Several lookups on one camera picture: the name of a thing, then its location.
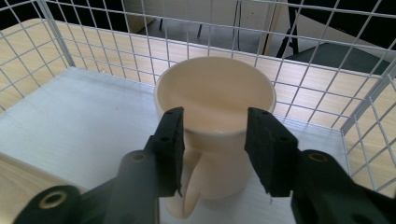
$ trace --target chair leg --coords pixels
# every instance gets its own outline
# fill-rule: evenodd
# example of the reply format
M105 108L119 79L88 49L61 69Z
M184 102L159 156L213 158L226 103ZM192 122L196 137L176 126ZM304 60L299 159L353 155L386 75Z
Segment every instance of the chair leg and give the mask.
M163 19L160 20L160 30L163 29Z
M198 35L197 37L201 37L201 30L202 30L202 24L199 24L199 28L198 28Z

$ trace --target cup rim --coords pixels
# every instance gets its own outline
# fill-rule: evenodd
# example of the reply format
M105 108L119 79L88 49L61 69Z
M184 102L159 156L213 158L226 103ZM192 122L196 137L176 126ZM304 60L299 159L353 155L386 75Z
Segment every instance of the cup rim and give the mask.
M273 94L273 99L272 99L273 101L272 101L272 103L271 103L270 108L269 108L267 111L270 112L270 113L273 113L273 112L274 112L274 109L275 109L275 106L276 106L276 90L275 90L275 87L272 85L272 82L271 82L271 80L269 79L269 77L268 77L267 75L265 75L262 71L260 71L259 69L257 69L256 67L254 67L254 66L252 66L252 65L250 65L250 64L248 64L248 63L244 63L244 62L241 62L241 61L239 61L239 60L232 59L232 58L224 58L224 57L217 57L217 56L215 56L215 57L212 57L212 56L205 56L205 57L197 57L197 58L188 59L188 60L185 60L185 61L182 61L182 62L180 62L180 63L177 63L177 64L175 64L175 65L169 67L168 69L166 69L166 70L161 74L161 76L157 79L157 82L156 82L155 87L154 87L154 103L155 103L155 105L156 105L156 107L157 107L157 110L160 108L162 114L165 112L165 111L163 110L163 108L162 108L162 106L161 106L159 100L158 100L158 97L157 97L157 96L158 96L158 87L159 87L159 84L160 84L161 80L163 79L163 77L165 76L165 74L169 73L169 71L175 69L175 67L179 66L179 65L182 64L182 63L189 63L189 62L191 62L191 61L202 60L202 59L209 59L209 58L210 58L210 59L214 59L214 60L220 59L220 60L227 60L227 61L233 61L233 62L237 62L237 63L242 63L242 64L244 64L244 65L250 66L251 68L253 68L254 70L256 70L258 73L262 74L262 76L264 77L264 79L266 79L266 80L268 81L268 83L270 83L271 86L273 87L273 88L271 88L272 94ZM187 133L197 133L197 134L200 134L200 135L215 136L215 137L217 137L217 136L231 136L231 135L236 135L236 134L240 134L240 133L245 133L245 132L247 131L247 127L243 128L243 129L238 129L238 130L236 130L236 131L230 131L230 132L214 132L214 131L199 131L199 130L194 130L194 129L191 129L191 128L188 128L188 127L185 127L185 126L184 126L184 131L187 132Z

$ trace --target floor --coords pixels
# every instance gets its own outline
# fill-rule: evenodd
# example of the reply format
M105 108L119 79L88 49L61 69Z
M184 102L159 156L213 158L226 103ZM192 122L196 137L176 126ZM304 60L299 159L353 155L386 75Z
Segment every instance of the floor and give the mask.
M232 28L206 26L203 25L201 35L198 37L199 24L186 21L163 21L163 27L160 29L161 20L157 19L148 25L148 35L160 38L169 38L172 40L185 41L194 44L218 47L223 49L235 49L248 53L256 54L260 45L261 33L241 30L233 34ZM146 35L146 29L139 32ZM267 55L275 57L283 36L273 35L268 45ZM300 49L314 47L313 43L300 41ZM291 48L287 48L285 57L291 55Z

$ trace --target cup handle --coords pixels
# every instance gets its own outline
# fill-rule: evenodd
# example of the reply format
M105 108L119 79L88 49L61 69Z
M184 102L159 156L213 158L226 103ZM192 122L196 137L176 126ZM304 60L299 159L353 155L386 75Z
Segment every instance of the cup handle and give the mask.
M187 218L192 213L198 202L200 192L196 189L189 188L192 173L201 159L201 154L186 150L183 158L183 171L181 174L181 197L178 193L174 197L165 199L165 206L168 212L177 218Z

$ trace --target table surface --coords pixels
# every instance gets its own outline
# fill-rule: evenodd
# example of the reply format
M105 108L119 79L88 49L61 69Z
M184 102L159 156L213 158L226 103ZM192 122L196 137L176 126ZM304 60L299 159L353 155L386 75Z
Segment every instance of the table surface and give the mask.
M4 52L0 55L0 59L1 62L7 62L9 60L9 63L2 65L2 71L4 74L7 74L11 80L17 80L21 78L21 81L19 81L16 86L18 86L18 89L21 90L23 95L28 95L37 89L37 85L32 78L29 76L23 77L26 74L25 67L27 67L29 70L34 70L39 67L38 64L43 64L43 61L48 62L53 60L50 64L50 68L40 68L39 72L34 73L35 79L40 85L45 84L49 80L53 79L52 74L57 76L65 69L62 60L55 58L58 52L54 50L54 48L56 48L55 46L57 45L52 41L47 42L48 39L50 39L50 35L45 35L47 30L44 24L46 23L43 23L40 20L30 20L24 22L23 24L3 30L1 33L6 38L0 39L0 51ZM95 63L93 60L83 60L79 57L74 57L77 67L96 71L104 71L106 73L110 73L111 71L115 77L127 77L128 79L140 80L151 85L155 83L155 79L158 78L157 75L160 75L164 70L174 63L181 62L187 58L207 55L220 57L233 56L235 59L241 60L245 63L252 65L255 64L256 67L259 70L262 70L264 74L266 74L271 80L276 80L276 94L277 100L279 102L290 103L292 96L295 95L299 89L298 87L305 87L305 89L300 89L298 91L298 97L296 97L293 102L294 104L303 107L294 107L288 114L288 117L302 121L307 120L307 118L309 118L310 114L312 113L304 108L312 106L315 108L318 98L323 95L323 92L321 91L327 90L344 95L354 94L364 80L364 76L352 76L347 73L338 73L336 78L333 79L335 74L334 71L320 67L310 67L307 69L307 65L303 63L282 63L277 60L267 58L259 58L256 60L256 55L231 53L216 48L206 49L202 46L196 46L192 44L186 46L185 44L176 41L164 42L161 39L147 39L146 36L139 35L132 35L131 37L126 34L113 35L108 31L97 31L92 28L66 25L60 22L58 22L58 26L63 33L67 47L73 55L83 55L86 58L94 57L98 61L110 61L110 63L114 65L109 66L106 63ZM30 36L32 41L26 41L26 36ZM13 46L14 49L9 48L7 43L4 43L6 40ZM131 41L134 43L134 49L132 49ZM102 44L106 46L106 54L104 54L103 49L96 47L96 45L102 46ZM115 50L113 50L115 48L123 49L125 52L117 53ZM128 50L133 50L136 56L131 57L131 54L127 53ZM21 54L21 52L23 53L19 60L12 60L14 57L12 55L15 55L14 51L17 51L19 54ZM358 94L358 97L362 97L370 89L370 87L373 86L374 83L375 79L369 79L369 81L364 84L363 88ZM7 80L3 79L0 80L0 84L2 85L2 88L3 86L9 85L7 84ZM0 101L4 108L14 108L15 106L13 105L17 105L18 107L19 104L17 104L17 102L21 100L21 97L15 93L15 91L7 91L10 89L11 88L8 88L0 92L2 93L0 96ZM384 97L385 100L377 104L378 109L381 109L381 107L387 109L389 104L392 104L392 101L395 102L394 91L387 90L385 94L388 94L389 97ZM344 108L345 103L346 99L343 97L332 98L330 95L328 100L324 99L318 109L337 113L337 111L340 111L340 109ZM285 104L277 104L275 114L284 116L286 115L288 108L289 107ZM394 123L395 120L396 118L392 116L389 122ZM319 125L329 126L334 121L334 116L315 116L311 121ZM371 122L371 120L366 119L362 121L361 125L368 126L371 124ZM308 125L305 127L303 122L300 123L300 121L297 121L296 127L297 131L295 134L298 135L298 137L304 137L304 135L301 135L301 133L304 133L302 131L306 130L306 127L318 126ZM331 129L324 130L327 130L327 133L333 132ZM393 132L392 134L394 136L394 133L396 133L394 129L390 129L390 131ZM376 138L381 138L381 136L374 136L371 141L375 142ZM354 141L348 142L346 140L347 145L354 143ZM27 201L39 191L46 189L49 186L70 182L70 179L68 179L67 176L60 178L59 173L51 174L49 170L44 169L45 171L43 171L43 167L41 167L41 169L37 169L35 168L37 167L37 164L26 164L21 162L21 158L16 160L15 157L18 158L18 155L14 155L12 158L9 155L2 154L0 156L0 165L2 167L2 172L0 173L2 183L2 188L0 188L0 197L2 198L2 202L0 203L0 211L2 211L2 214L0 217L2 220L0 221L2 223L8 223L10 220L12 220L12 218L18 214ZM389 173L393 175L394 169L392 167L390 168L391 170ZM77 180L73 180L71 182L80 186L82 185L82 182L78 182ZM82 189L88 189L89 187L90 186L87 185L82 187ZM214 206L208 202L203 202L203 204L203 211L207 211L208 207L210 208L210 206Z

